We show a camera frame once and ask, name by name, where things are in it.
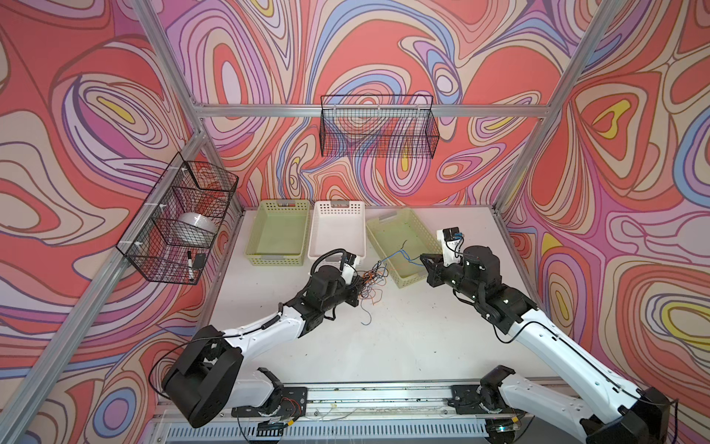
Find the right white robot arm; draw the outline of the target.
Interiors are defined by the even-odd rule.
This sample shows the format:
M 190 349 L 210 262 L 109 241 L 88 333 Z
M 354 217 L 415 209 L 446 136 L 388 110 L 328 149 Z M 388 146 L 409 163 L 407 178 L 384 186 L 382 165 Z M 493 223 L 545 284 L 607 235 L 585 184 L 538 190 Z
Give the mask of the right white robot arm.
M 497 366 L 466 393 L 452 391 L 458 412 L 523 411 L 582 443 L 667 443 L 677 405 L 657 388 L 640 388 L 560 330 L 538 305 L 502 280 L 500 260 L 486 246 L 463 244 L 456 227 L 440 229 L 440 253 L 423 253 L 427 283 L 448 286 L 493 327 L 497 340 L 519 343 L 544 361 L 575 394 L 564 395 Z

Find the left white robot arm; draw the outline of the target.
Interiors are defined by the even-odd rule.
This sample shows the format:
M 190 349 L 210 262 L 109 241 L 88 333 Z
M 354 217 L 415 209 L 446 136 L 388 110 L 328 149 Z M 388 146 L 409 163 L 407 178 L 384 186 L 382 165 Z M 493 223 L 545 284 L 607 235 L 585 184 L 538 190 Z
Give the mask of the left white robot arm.
M 256 416 L 297 417 L 304 409 L 265 367 L 249 368 L 256 357 L 294 342 L 324 321 L 336 320 L 342 303 L 355 307 L 365 281 L 360 257 L 342 248 L 318 257 L 305 286 L 275 314 L 236 329 L 200 329 L 162 378 L 161 389 L 194 428 L 225 410 Z

